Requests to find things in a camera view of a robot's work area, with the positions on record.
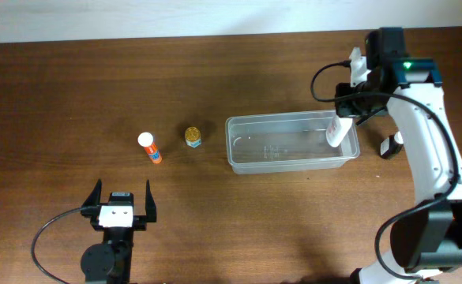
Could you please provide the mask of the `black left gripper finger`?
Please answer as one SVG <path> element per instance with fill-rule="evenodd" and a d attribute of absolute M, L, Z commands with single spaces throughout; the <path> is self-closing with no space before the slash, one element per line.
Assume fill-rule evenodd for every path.
<path fill-rule="evenodd" d="M 145 193 L 145 213 L 147 222 L 157 222 L 157 208 L 152 195 L 150 181 L 146 182 Z"/>
<path fill-rule="evenodd" d="M 102 192 L 102 181 L 97 180 L 91 193 L 82 204 L 82 211 L 95 211 L 100 208 L 100 197 Z"/>

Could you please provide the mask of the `white spray bottle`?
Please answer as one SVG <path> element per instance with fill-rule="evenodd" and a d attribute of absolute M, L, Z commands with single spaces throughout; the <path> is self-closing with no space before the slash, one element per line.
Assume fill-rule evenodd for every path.
<path fill-rule="evenodd" d="M 328 144 L 333 148 L 337 148 L 347 135 L 352 124 L 352 118 L 341 118 L 335 114 L 325 132 Z"/>

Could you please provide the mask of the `orange Redoxon tablet tube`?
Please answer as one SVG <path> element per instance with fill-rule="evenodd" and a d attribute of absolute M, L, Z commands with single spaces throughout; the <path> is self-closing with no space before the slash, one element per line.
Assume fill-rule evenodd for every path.
<path fill-rule="evenodd" d="M 155 145 L 154 137 L 151 133 L 141 133 L 137 138 L 137 142 L 144 148 L 153 163 L 159 164 L 162 162 L 163 158 L 158 147 Z"/>

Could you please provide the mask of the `small gold-lidded balm jar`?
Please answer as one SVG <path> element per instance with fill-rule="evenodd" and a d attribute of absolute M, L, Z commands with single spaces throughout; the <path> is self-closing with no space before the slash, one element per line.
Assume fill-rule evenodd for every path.
<path fill-rule="evenodd" d="M 201 132 L 197 127 L 189 127 L 185 131 L 186 144 L 192 148 L 201 145 Z"/>

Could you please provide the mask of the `dark bottle white cap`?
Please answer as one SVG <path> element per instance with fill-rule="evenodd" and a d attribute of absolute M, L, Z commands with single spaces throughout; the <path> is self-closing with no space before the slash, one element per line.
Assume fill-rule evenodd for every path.
<path fill-rule="evenodd" d="M 402 150 L 403 146 L 404 141 L 400 132 L 390 135 L 381 142 L 380 157 L 391 159 Z"/>

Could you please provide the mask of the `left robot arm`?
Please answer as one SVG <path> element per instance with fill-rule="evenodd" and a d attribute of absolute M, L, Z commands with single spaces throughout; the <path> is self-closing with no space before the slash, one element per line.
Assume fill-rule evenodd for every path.
<path fill-rule="evenodd" d="M 133 236 L 145 231 L 157 221 L 156 203 L 150 183 L 145 186 L 145 213 L 136 215 L 131 192 L 113 192 L 108 201 L 101 201 L 102 181 L 82 204 L 81 215 L 88 218 L 92 228 L 103 234 L 100 243 L 88 247 L 81 257 L 81 270 L 86 283 L 128 283 L 133 255 Z"/>

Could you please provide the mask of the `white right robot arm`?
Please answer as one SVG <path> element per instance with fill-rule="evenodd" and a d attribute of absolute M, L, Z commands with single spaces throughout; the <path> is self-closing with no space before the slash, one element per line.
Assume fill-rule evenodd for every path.
<path fill-rule="evenodd" d="M 402 137 L 415 186 L 415 206 L 381 226 L 389 231 L 388 252 L 355 270 L 353 283 L 432 283 L 462 267 L 462 158 L 445 114 L 436 63 L 413 58 L 401 28 L 379 28 L 354 49 L 345 66 L 349 83 L 336 88 L 336 115 L 326 133 L 338 146 L 352 118 L 364 121 L 381 110 Z"/>

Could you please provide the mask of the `clear plastic container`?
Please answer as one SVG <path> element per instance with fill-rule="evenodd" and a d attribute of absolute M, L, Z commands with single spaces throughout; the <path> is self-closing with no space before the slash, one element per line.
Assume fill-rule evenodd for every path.
<path fill-rule="evenodd" d="M 340 146 L 326 140 L 333 110 L 230 117 L 227 160 L 237 174 L 267 174 L 338 168 L 360 154 L 355 127 Z"/>

